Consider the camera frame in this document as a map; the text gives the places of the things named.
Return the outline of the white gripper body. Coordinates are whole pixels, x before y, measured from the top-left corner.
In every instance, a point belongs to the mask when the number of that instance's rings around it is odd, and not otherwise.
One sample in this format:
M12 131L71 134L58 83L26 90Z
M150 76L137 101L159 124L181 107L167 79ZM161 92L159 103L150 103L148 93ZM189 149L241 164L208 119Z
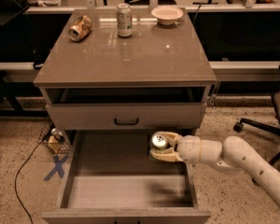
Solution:
M187 135L178 141L177 151L182 162L198 164L202 152L202 140L199 137Z

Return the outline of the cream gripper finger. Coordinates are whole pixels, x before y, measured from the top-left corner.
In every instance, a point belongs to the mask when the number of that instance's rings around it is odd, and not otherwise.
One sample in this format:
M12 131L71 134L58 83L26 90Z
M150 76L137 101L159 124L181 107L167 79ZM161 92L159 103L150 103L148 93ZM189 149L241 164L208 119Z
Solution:
M168 145L170 146L177 144L178 140L181 138L181 135L179 135L178 133L171 133L171 132L156 132L156 133L163 134L168 141Z
M167 162L183 161L183 159L179 156L179 153L174 151L173 149L165 149L165 150L151 149L150 155L153 159L159 161L167 161Z

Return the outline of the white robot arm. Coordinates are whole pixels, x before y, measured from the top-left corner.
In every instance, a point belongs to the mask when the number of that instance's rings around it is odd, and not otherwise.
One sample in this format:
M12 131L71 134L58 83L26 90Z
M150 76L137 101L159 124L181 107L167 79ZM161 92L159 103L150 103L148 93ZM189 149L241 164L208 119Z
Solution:
M193 135L156 132L151 137L149 154L159 161L203 163L224 173L245 171L280 208L280 172L240 137L229 136L221 143Z

